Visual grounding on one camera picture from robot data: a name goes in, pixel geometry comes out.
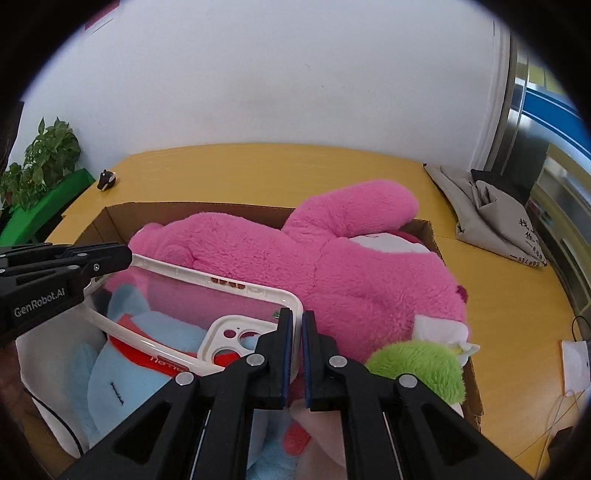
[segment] black cable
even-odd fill
[[[570,331],[573,334],[573,340],[575,342],[577,342],[577,338],[574,335],[574,323],[577,321],[577,319],[583,319],[585,321],[585,323],[587,324],[587,327],[589,327],[589,330],[591,330],[591,325],[589,324],[589,321],[583,317],[582,315],[577,315],[574,319],[573,319],[573,323],[570,325]]]
[[[84,450],[82,450],[82,445],[80,444],[80,440],[78,440],[78,437],[76,436],[74,431],[68,426],[68,424],[65,421],[63,421],[61,419],[61,417],[56,412],[54,412],[51,408],[49,408],[47,405],[45,405],[44,402],[42,402],[35,395],[33,395],[31,392],[29,392],[27,387],[24,387],[24,389],[25,389],[25,393],[27,395],[29,395],[33,400],[35,400],[36,402],[41,404],[41,406],[44,409],[46,409],[49,413],[51,413],[56,418],[56,420],[59,421],[64,426],[64,428],[68,431],[68,433],[71,435],[71,437],[76,442],[76,446],[78,447],[78,452],[80,453],[80,456],[84,455]]]

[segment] white paper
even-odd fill
[[[591,386],[587,342],[562,341],[564,394],[577,394]]]

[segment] blue stripe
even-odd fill
[[[591,158],[591,136],[576,111],[568,105],[540,92],[527,89],[523,113]]]
[[[569,112],[571,112],[577,118],[579,118],[579,119],[581,118],[580,115],[579,115],[579,113],[578,113],[578,111],[576,111],[576,109],[574,108],[574,106],[572,106],[570,103],[563,102],[562,100],[559,100],[556,97],[554,97],[552,95],[549,95],[548,93],[540,92],[539,90],[534,90],[532,88],[526,89],[526,92],[530,92],[533,95],[538,95],[539,97],[542,97],[544,100],[548,100],[549,102],[557,103],[562,108],[564,108],[564,109],[568,110]]]

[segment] pink stuffed bear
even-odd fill
[[[437,254],[384,253],[350,240],[397,230],[417,211],[405,187],[373,180],[309,198],[281,230],[198,213],[149,224],[129,246],[146,257],[288,290],[314,310],[319,332],[334,337],[342,355],[365,362],[379,348],[409,340],[417,314],[466,320],[462,291]],[[147,298],[154,310],[183,320],[206,308],[178,288]],[[228,306],[228,313],[236,312]]]

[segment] wooden table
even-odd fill
[[[420,163],[388,155],[306,145],[244,144],[146,152],[113,168],[118,183],[91,188],[49,237],[74,242],[105,207],[125,202],[224,202],[296,207],[311,195],[369,179],[392,179],[420,201],[443,258],[469,293],[473,357],[484,405],[482,432],[535,473],[562,396],[559,341],[573,312],[551,267],[531,268],[455,239],[456,217]],[[558,428],[577,416],[572,397]]]

